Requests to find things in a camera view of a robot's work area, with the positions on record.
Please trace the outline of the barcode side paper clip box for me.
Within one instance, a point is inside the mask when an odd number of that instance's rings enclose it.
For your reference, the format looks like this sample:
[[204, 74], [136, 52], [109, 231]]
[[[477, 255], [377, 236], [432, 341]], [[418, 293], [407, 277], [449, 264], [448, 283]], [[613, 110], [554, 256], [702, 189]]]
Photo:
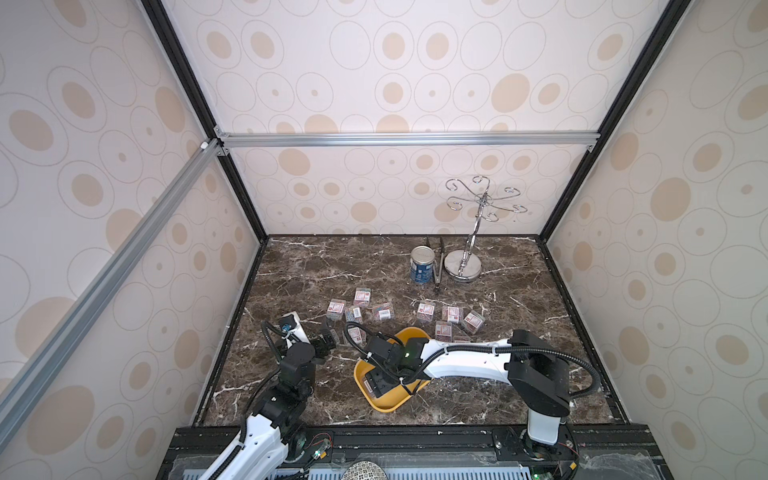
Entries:
[[362, 310], [359, 306], [351, 306], [345, 309], [345, 320], [347, 322], [361, 323], [362, 319]]

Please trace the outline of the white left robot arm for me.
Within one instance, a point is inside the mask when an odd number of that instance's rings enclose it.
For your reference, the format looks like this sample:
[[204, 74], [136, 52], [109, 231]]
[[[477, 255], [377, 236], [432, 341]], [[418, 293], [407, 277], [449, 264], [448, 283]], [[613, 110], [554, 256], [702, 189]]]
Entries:
[[267, 479], [288, 459], [292, 437], [314, 393], [316, 367], [336, 347], [329, 330], [263, 329], [277, 369], [246, 404], [238, 434], [202, 474], [204, 479]]

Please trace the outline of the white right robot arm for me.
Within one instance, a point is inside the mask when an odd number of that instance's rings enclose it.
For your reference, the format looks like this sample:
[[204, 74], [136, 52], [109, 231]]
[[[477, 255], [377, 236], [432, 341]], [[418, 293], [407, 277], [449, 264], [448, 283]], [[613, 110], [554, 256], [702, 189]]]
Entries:
[[451, 343], [408, 327], [396, 336], [369, 334], [367, 344], [356, 349], [354, 379], [375, 410], [397, 410], [435, 379], [496, 381], [511, 386], [526, 405], [529, 441], [546, 446], [559, 443], [572, 402], [602, 386], [590, 362], [554, 349], [527, 330], [495, 342]]

